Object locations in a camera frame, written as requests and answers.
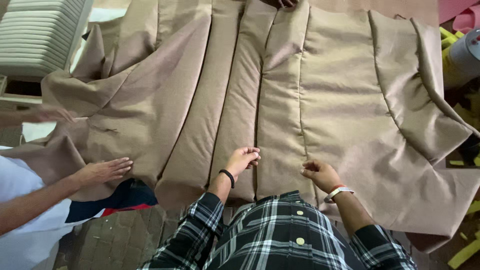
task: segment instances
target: black bracelet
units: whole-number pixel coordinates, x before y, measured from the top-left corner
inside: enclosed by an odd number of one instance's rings
[[[227,170],[224,170],[224,169],[221,169],[218,173],[222,173],[222,172],[230,178],[230,181],[232,182],[232,188],[234,188],[235,187],[235,180],[233,180],[233,175],[231,173],[229,173]]]

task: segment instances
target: blurred hand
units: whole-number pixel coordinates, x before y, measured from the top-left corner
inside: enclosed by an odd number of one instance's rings
[[[277,0],[282,8],[291,8],[297,5],[299,0]]]
[[[40,123],[48,121],[75,122],[73,116],[64,108],[40,107],[19,112],[22,122]]]
[[[132,167],[133,161],[122,158],[107,162],[88,163],[85,167],[71,175],[81,187],[101,184],[122,178]]]
[[[256,147],[242,147],[233,151],[230,156],[225,170],[232,174],[235,182],[238,176],[243,170],[251,169],[253,166],[258,165],[258,161],[261,157],[258,154],[260,149]]]
[[[336,185],[342,184],[335,169],[320,160],[309,160],[302,164],[304,169],[300,173],[310,178],[323,192],[329,193]]]

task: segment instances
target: plaid shirt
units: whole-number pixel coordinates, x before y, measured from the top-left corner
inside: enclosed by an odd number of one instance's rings
[[[357,230],[348,245],[298,191],[259,200],[229,226],[223,225],[222,212],[216,195],[203,194],[139,269],[417,269],[379,225]]]

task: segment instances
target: red thread bracelet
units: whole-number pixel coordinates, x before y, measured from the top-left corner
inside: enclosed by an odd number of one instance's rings
[[[327,193],[327,194],[330,194],[330,193],[334,192],[334,191],[335,191],[337,188],[339,188],[339,187],[347,187],[347,186],[344,185],[344,184],[338,184],[338,185],[334,186],[334,187],[330,190],[330,192]]]

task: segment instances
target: white upholstered furniture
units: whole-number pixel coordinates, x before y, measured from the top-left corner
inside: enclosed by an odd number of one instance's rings
[[[93,0],[10,0],[0,21],[0,74],[44,77],[64,69]]]

